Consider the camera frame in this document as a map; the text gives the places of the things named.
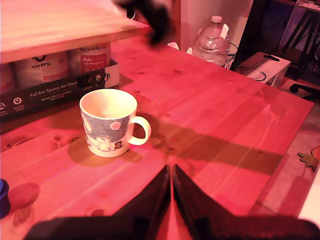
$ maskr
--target floor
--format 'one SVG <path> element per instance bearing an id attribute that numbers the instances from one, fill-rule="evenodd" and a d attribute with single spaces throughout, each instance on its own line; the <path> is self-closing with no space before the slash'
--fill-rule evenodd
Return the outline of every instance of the floor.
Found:
<path id="1" fill-rule="evenodd" d="M 294 83 L 297 82 L 288 78 L 281 89 L 290 93 L 289 88 Z M 320 81 L 314 85 L 314 80 L 300 79 L 298 83 L 320 89 Z M 303 90 L 292 94 L 298 97 L 309 95 Z M 318 146 L 320 146 L 320 101 L 314 102 L 313 109 L 252 209 L 252 215 L 280 214 L 295 217 L 299 215 L 315 172 L 311 168 L 305 168 L 298 153 L 310 154 L 311 150 Z"/>

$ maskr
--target white wall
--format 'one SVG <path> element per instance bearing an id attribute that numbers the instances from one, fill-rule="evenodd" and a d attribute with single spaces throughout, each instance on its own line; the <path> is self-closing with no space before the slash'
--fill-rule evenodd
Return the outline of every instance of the white wall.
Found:
<path id="1" fill-rule="evenodd" d="M 228 37 L 242 35 L 253 0 L 181 0 L 181 49 L 193 45 L 199 29 L 211 22 L 211 16 L 222 16 L 230 27 Z"/>

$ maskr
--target wooden table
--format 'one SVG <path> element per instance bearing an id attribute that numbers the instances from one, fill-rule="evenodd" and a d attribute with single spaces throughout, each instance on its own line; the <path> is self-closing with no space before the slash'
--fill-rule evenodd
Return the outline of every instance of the wooden table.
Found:
<path id="1" fill-rule="evenodd" d="M 2 64 L 149 31 L 90 0 L 1 0 L 0 11 Z"/>
<path id="2" fill-rule="evenodd" d="M 41 116 L 1 135 L 1 178 L 11 202 L 2 239 L 19 240 L 57 216 L 111 215 L 167 164 L 180 165 L 232 213 L 247 215 L 313 105 L 173 48 L 149 49 L 142 38 L 112 43 L 112 52 L 119 88 L 137 98 L 150 140 L 117 158 L 93 155 L 76 102 L 10 123 Z M 143 131 L 137 126 L 134 134 Z M 188 239 L 174 207 L 161 227 L 162 238 Z"/>

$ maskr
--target white ceramic mug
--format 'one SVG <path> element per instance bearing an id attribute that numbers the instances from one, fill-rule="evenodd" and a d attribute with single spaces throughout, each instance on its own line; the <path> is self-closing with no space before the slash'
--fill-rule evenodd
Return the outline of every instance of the white ceramic mug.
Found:
<path id="1" fill-rule="evenodd" d="M 90 151 L 100 157 L 112 158 L 124 154 L 133 145 L 146 143 L 151 135 L 148 121 L 136 116 L 137 100 L 116 89 L 99 89 L 80 100 L 81 116 Z M 133 136 L 134 124 L 145 131 L 145 138 Z"/>

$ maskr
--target water bottle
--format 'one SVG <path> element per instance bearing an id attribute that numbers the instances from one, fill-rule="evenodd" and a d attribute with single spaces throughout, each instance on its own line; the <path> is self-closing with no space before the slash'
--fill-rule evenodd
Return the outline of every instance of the water bottle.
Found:
<path id="1" fill-rule="evenodd" d="M 223 67 L 230 46 L 228 37 L 221 37 L 223 27 L 222 17 L 212 16 L 211 24 L 202 29 L 196 37 L 192 55 Z"/>

